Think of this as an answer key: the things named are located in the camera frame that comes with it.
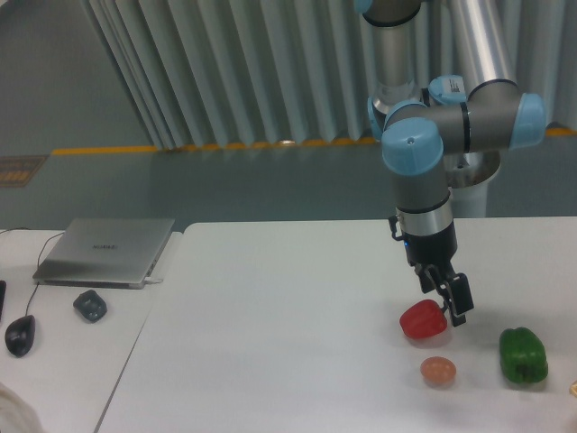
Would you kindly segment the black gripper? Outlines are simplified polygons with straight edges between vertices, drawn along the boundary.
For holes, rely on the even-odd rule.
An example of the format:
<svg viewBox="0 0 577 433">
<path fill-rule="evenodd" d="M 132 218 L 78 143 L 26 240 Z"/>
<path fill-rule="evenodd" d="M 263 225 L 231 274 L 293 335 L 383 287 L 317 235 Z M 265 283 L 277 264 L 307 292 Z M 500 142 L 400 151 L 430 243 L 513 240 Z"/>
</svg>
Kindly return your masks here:
<svg viewBox="0 0 577 433">
<path fill-rule="evenodd" d="M 415 266 L 421 291 L 427 294 L 436 290 L 443 298 L 452 326 L 465 324 L 466 313 L 474 304 L 467 276 L 451 268 L 457 251 L 454 223 L 431 235 L 412 235 L 403 231 L 398 233 L 398 222 L 397 216 L 389 217 L 391 236 L 404 245 L 409 265 Z"/>
</svg>

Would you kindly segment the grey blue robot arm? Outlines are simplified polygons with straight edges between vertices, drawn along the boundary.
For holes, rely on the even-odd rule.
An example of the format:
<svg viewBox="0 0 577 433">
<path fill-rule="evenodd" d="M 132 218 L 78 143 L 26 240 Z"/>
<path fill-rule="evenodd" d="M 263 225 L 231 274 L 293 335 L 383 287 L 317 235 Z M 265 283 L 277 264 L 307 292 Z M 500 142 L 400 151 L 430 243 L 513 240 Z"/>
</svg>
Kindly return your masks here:
<svg viewBox="0 0 577 433">
<path fill-rule="evenodd" d="M 409 30 L 421 4 L 354 5 L 376 37 L 380 89 L 367 105 L 394 191 L 391 234 L 404 245 L 422 291 L 441 296 L 452 324 L 460 326 L 473 300 L 467 277 L 451 264 L 457 242 L 444 158 L 536 145 L 545 136 L 546 111 L 539 95 L 517 86 L 497 6 L 491 1 L 447 6 L 461 73 L 421 90 Z"/>
</svg>

